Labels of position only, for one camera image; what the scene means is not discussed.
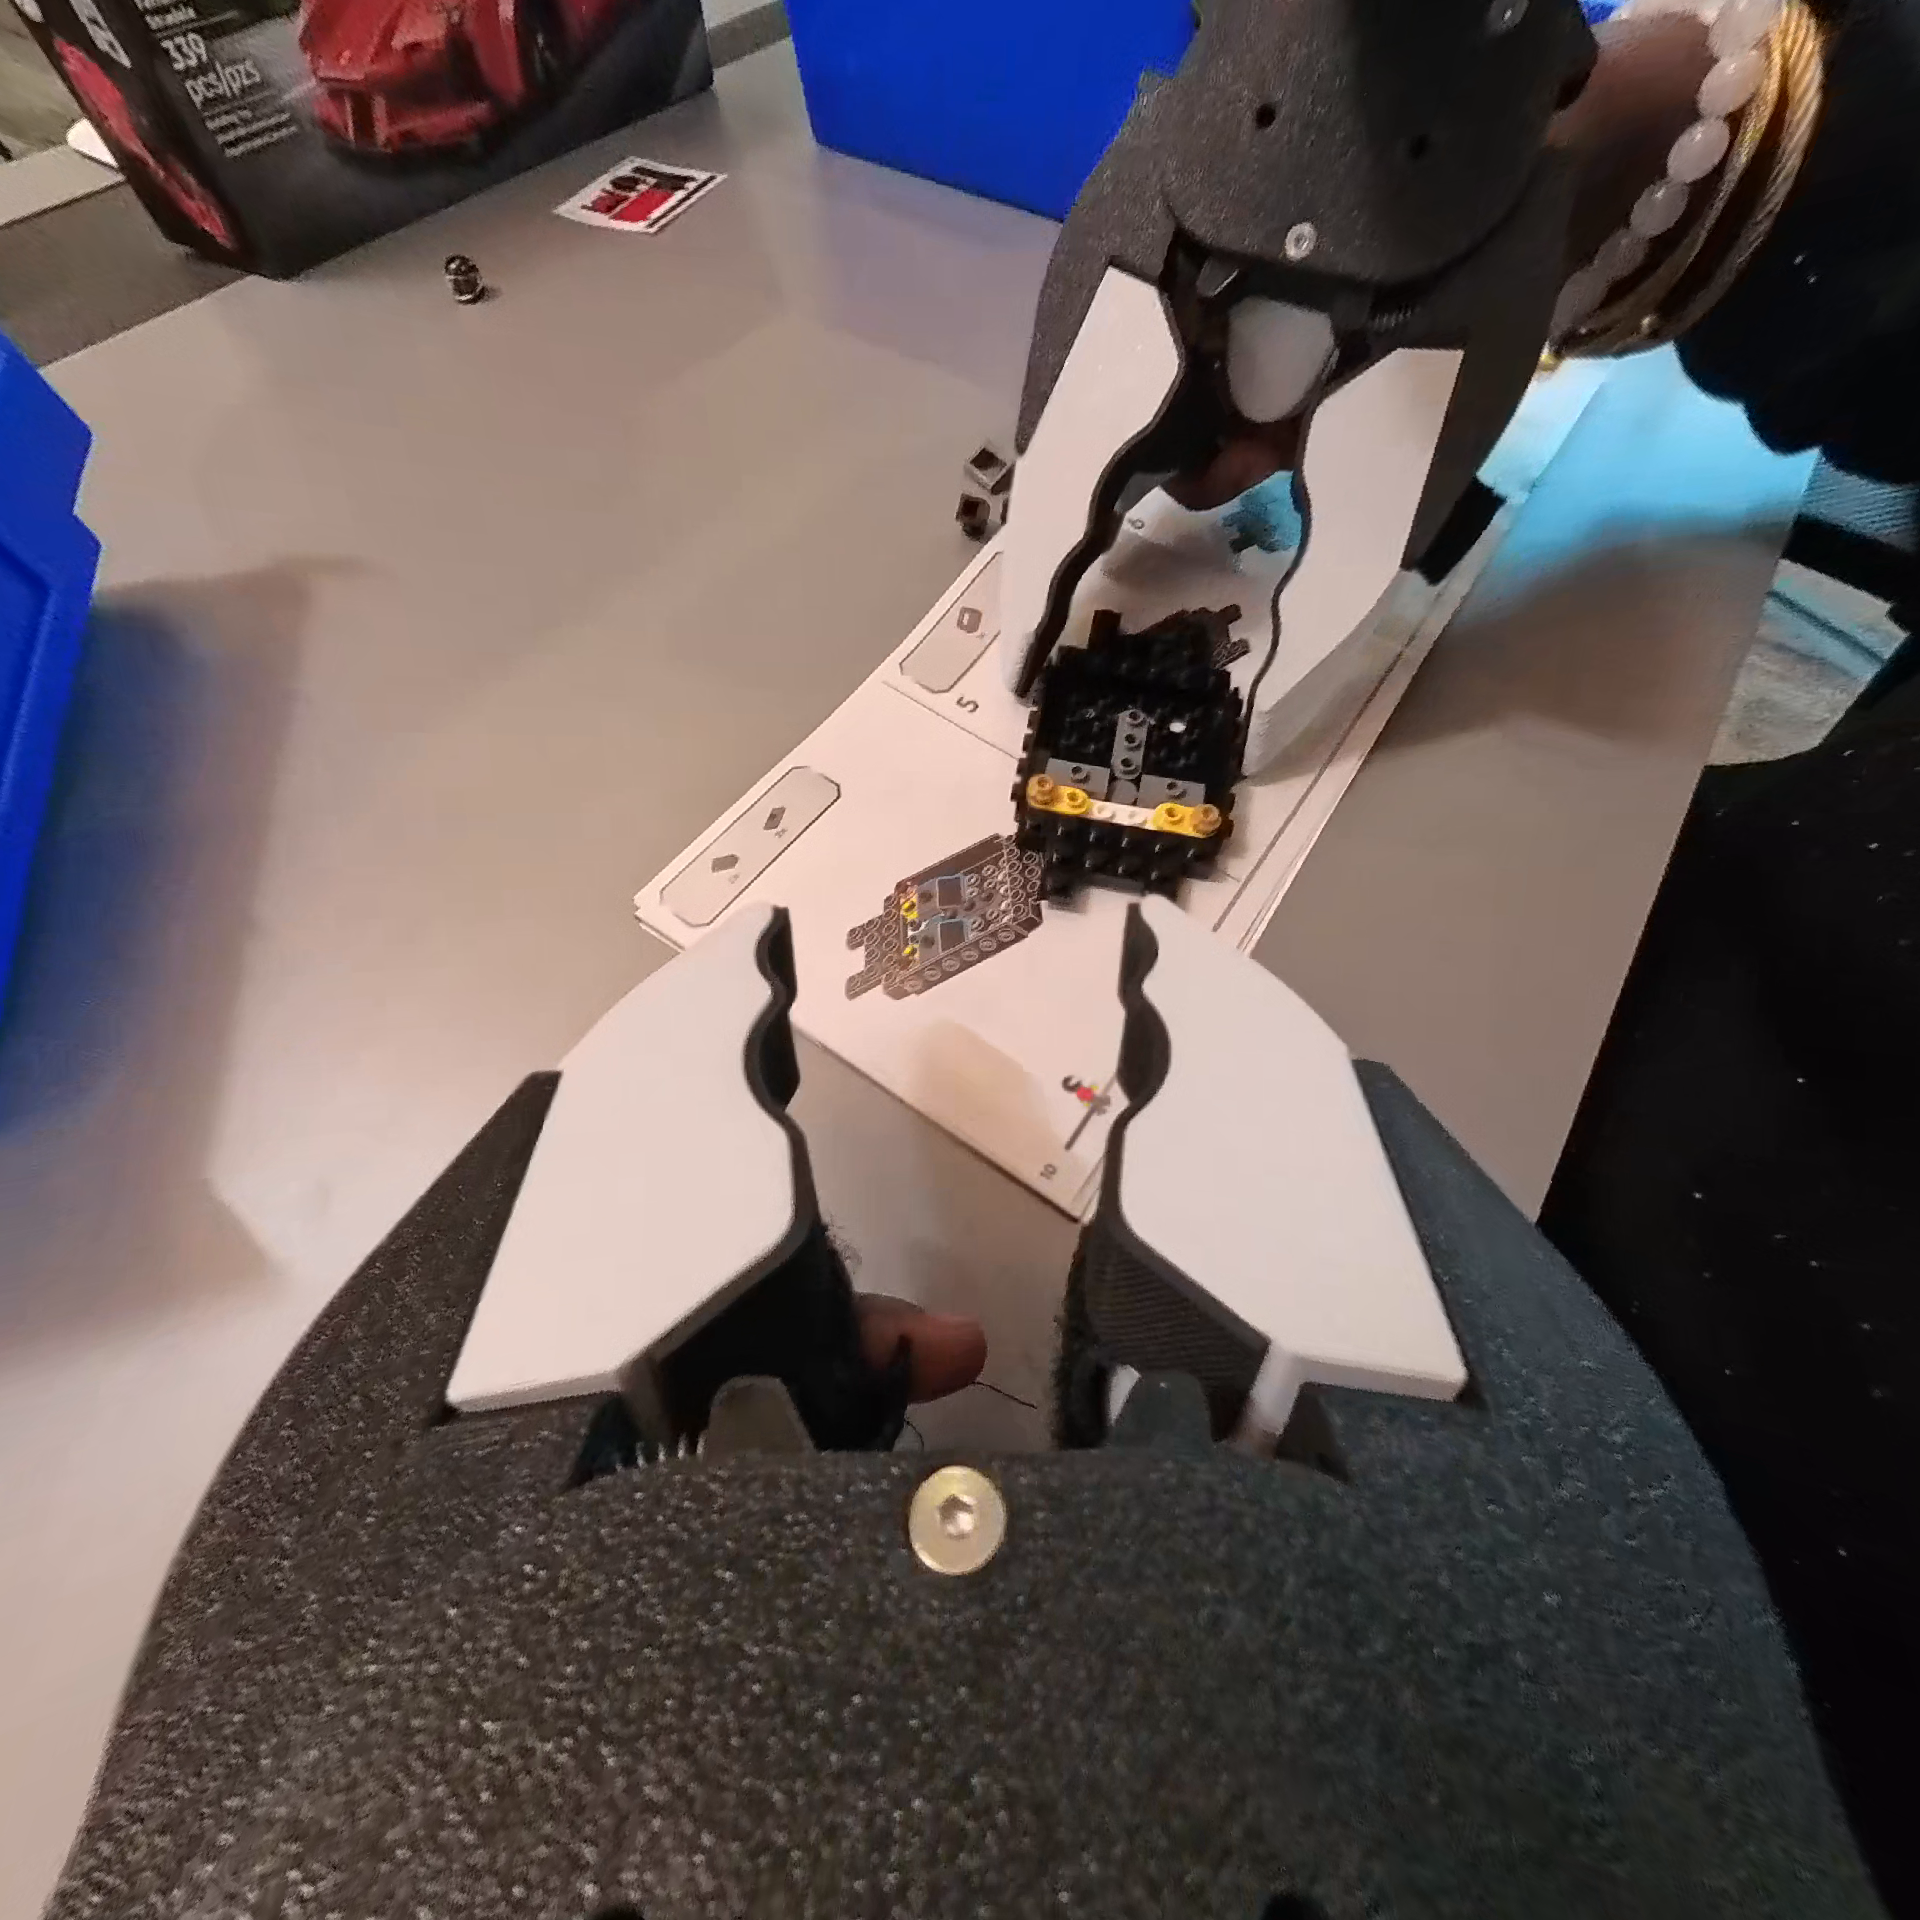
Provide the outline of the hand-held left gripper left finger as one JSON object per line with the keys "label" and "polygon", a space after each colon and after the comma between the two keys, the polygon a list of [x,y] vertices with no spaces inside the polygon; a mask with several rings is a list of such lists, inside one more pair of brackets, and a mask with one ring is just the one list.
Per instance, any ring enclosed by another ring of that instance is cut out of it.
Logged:
{"label": "hand-held left gripper left finger", "polygon": [[565,1056],[443,1384],[455,1413],[597,1389],[656,1409],[667,1357],[803,1249],[796,994],[787,911],[744,905]]}

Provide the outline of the black lego model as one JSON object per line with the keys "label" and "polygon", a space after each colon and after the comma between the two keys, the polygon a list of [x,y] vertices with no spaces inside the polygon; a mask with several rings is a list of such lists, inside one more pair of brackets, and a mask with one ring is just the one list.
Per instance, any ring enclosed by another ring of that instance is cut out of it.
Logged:
{"label": "black lego model", "polygon": [[1132,632],[1105,608],[1046,659],[1011,786],[1044,897],[1111,886],[1173,899],[1215,869],[1245,733],[1238,615],[1187,608]]}

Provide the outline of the person's left hand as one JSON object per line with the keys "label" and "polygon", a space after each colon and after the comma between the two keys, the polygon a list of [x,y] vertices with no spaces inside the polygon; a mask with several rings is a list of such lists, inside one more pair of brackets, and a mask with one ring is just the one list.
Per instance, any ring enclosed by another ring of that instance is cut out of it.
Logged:
{"label": "person's left hand", "polygon": [[987,1335],[972,1315],[864,1294],[857,1322],[867,1364],[903,1379],[910,1405],[961,1392],[986,1372]]}

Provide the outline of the white instruction booklet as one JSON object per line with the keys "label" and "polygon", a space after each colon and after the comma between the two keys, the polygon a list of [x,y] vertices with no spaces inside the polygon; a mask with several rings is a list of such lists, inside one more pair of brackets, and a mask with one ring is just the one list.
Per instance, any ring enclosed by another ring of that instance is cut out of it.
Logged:
{"label": "white instruction booklet", "polygon": [[[1336,662],[1303,732],[1241,784],[1234,831],[1182,910],[1241,951],[1257,945],[1305,854],[1332,822],[1404,690],[1517,514],[1502,501],[1439,584],[1404,573],[1371,625]],[[1238,608],[1227,672],[1244,691],[1269,638],[1282,552],[1236,553],[1217,522],[1152,504],[1119,545],[1127,625],[1164,612]],[[793,1025],[844,1063],[1061,1211],[1084,1211],[1111,1118],[1119,1047],[1117,948],[1127,903],[1088,886],[1041,905],[1032,886],[983,955],[934,949],[914,984],[900,936],[908,881],[922,896],[965,869],[948,856],[1016,831],[1013,773],[1026,707],[996,666],[999,545],[970,558],[922,621],[828,714],[633,896],[636,920],[671,948],[700,942],[742,903],[782,905],[797,969]]]}

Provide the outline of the person's right hand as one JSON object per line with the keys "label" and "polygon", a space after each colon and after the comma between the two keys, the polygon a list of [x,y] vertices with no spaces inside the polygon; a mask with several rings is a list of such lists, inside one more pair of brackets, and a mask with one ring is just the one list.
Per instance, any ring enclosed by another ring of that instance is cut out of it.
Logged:
{"label": "person's right hand", "polygon": [[1548,132],[1574,177],[1563,277],[1586,267],[1663,177],[1668,152],[1696,122],[1697,91],[1716,61],[1710,27],[1691,6],[1616,11],[1593,34],[1592,72]]}

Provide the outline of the person's right forearm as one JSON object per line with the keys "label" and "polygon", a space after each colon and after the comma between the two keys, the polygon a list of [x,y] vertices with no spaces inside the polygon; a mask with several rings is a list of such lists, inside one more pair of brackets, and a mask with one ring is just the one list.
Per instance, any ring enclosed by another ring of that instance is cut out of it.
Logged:
{"label": "person's right forearm", "polygon": [[1818,127],[1731,289],[1677,344],[1704,394],[1774,451],[1917,478],[1917,6],[1814,4]]}

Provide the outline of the person's black clothing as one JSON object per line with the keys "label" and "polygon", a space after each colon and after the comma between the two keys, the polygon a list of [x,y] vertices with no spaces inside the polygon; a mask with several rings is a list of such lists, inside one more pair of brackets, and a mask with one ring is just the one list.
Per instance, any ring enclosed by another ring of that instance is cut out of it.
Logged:
{"label": "person's black clothing", "polygon": [[1701,773],[1539,1225],[1719,1475],[1916,1915],[1914,635],[1812,748]]}

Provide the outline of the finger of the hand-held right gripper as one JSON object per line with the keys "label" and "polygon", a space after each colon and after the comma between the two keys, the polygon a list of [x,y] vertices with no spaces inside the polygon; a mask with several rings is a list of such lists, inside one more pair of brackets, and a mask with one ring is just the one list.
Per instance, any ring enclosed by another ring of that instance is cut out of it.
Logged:
{"label": "finger of the hand-held right gripper", "polygon": [[1282,758],[1343,681],[1500,430],[1464,347],[1390,349],[1314,408],[1298,469],[1303,542],[1252,690],[1250,767]]}
{"label": "finger of the hand-held right gripper", "polygon": [[1182,391],[1199,314],[1193,266],[1167,284],[1110,266],[1018,454],[998,537],[996,659],[1022,704],[1048,659],[1091,635],[1093,612],[1140,593],[1126,522],[1191,448]]}

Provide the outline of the red black sticker sheet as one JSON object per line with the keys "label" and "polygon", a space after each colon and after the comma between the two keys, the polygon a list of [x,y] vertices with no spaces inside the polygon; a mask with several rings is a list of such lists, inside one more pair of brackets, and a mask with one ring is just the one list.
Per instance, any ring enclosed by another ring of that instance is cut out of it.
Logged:
{"label": "red black sticker sheet", "polygon": [[728,174],[720,170],[626,156],[551,212],[578,227],[654,235],[706,201],[726,180]]}

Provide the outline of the lego set box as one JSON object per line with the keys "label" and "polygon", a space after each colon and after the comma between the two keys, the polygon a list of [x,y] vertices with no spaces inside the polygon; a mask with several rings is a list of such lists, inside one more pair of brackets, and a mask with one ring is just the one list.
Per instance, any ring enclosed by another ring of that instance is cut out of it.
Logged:
{"label": "lego set box", "polygon": [[20,2],[173,243],[287,277],[712,82],[697,2]]}

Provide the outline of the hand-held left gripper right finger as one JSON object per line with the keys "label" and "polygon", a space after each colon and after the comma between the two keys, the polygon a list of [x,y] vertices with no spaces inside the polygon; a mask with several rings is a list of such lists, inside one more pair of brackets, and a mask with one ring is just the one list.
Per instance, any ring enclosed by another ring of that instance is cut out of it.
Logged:
{"label": "hand-held left gripper right finger", "polygon": [[1305,1388],[1450,1404],[1469,1372],[1354,1056],[1177,905],[1126,910],[1097,1357],[1183,1375],[1211,1438],[1276,1444]]}

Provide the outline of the blue plastic bin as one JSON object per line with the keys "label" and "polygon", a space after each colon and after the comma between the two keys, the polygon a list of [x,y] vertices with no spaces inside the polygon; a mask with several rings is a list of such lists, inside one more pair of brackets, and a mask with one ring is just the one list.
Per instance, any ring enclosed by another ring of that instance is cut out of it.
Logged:
{"label": "blue plastic bin", "polygon": [[1061,222],[1187,2],[786,2],[820,145]]}
{"label": "blue plastic bin", "polygon": [[90,428],[1,342],[1,980],[9,980],[100,542],[79,516]]}

